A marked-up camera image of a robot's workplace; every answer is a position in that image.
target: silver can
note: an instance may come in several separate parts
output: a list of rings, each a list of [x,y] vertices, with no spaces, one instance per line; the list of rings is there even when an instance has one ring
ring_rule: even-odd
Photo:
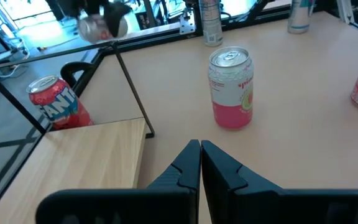
[[[309,30],[310,17],[316,0],[292,0],[288,32],[302,34]]]
[[[79,20],[77,27],[81,38],[91,42],[92,44],[95,44],[100,40],[123,37],[128,31],[127,21],[125,18],[122,18],[120,20],[117,37],[113,37],[103,19],[103,16],[100,15],[92,15]]]
[[[209,87],[215,121],[237,129],[252,119],[254,64],[242,47],[225,47],[209,58]]]
[[[199,0],[205,45],[219,46],[223,42],[219,0]]]

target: pink soda can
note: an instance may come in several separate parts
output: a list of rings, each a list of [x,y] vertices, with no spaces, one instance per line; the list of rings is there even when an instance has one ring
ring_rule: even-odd
[[[209,87],[215,121],[229,129],[252,119],[254,64],[242,47],[225,47],[209,58]]]

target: beige table surface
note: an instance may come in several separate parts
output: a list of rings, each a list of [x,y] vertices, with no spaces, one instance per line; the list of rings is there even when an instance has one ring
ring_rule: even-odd
[[[290,4],[290,0],[269,2],[265,9]],[[127,34],[122,39],[150,35],[166,30],[179,28],[179,22],[164,26],[158,26],[138,32]],[[93,75],[84,92],[80,96],[81,102],[89,111],[92,120],[96,124],[103,124],[125,119],[143,117],[129,84],[121,70],[117,58],[115,60],[103,60],[100,68]]]
[[[38,204],[62,189],[137,187],[143,118],[47,133],[0,200],[0,224],[35,223]]]
[[[254,118],[240,131],[214,121],[207,72],[217,48],[202,37],[122,54],[156,131],[145,142],[139,185],[160,175],[190,139],[209,139],[282,187],[358,188],[358,108],[349,99],[358,76],[358,30],[318,12],[308,33],[291,35],[287,20],[271,22],[225,32],[221,47],[232,45],[245,47],[255,63]],[[106,57],[97,73],[118,73],[116,61]],[[108,78],[91,82],[108,86]],[[93,91],[108,101],[114,90]],[[200,223],[210,223],[203,191]]]

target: light wood panel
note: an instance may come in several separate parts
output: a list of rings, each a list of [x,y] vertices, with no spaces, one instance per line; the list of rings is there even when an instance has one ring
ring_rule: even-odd
[[[239,131],[214,121],[207,73],[219,47],[200,37],[122,55],[156,130],[139,184],[160,175],[190,139],[209,139],[282,187],[358,188],[358,108],[349,99],[358,30],[318,12],[305,34],[289,34],[283,20],[225,32],[220,47],[232,45],[255,63],[254,118]],[[210,223],[203,192],[200,223]]]
[[[47,133],[0,200],[0,223],[34,223],[58,190],[137,187],[144,139],[143,118]]]

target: cable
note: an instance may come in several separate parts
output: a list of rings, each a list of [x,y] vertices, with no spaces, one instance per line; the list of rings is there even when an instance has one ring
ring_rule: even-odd
[[[55,44],[55,45],[51,45],[51,46],[48,46],[48,47],[37,47],[37,49],[38,49],[39,51],[43,51],[43,50],[46,50],[46,49],[48,49],[48,48],[50,48],[50,47],[57,47],[57,46],[59,46],[59,45],[65,44],[65,43],[67,43],[67,42],[73,41],[73,40],[78,39],[78,38],[80,38],[80,36],[74,37],[74,38],[72,38],[72,39],[70,39],[70,40],[66,40],[66,41],[64,41],[64,42],[62,42],[62,43]]]
[[[19,43],[18,47],[20,47],[22,44],[23,44],[23,47],[24,47],[25,51],[27,52],[27,55],[22,59],[22,60],[25,60],[25,59],[28,59],[28,58],[30,57],[30,51],[29,51],[29,49],[27,48],[27,46],[26,46],[26,44],[25,44],[25,42],[24,42],[23,39],[21,39],[21,42]],[[0,78],[10,78],[10,77],[16,72],[16,70],[17,70],[20,66],[22,66],[22,64],[20,64],[20,65],[15,65],[13,71],[12,71],[10,74],[8,74],[8,75],[0,75]]]
[[[22,65],[22,66],[20,66],[19,68],[17,68],[16,69],[16,73],[20,70],[20,68],[23,68],[22,70],[22,72],[21,73],[19,73],[19,74],[17,74],[17,75],[12,75],[12,76],[10,76],[9,78],[19,78],[21,75],[23,75],[23,74],[25,74],[26,72],[27,72],[27,70],[28,70],[28,68],[29,68],[29,66],[28,65]]]
[[[227,12],[221,12],[222,15],[226,15],[226,16],[229,16],[228,19],[231,19],[231,15]]]

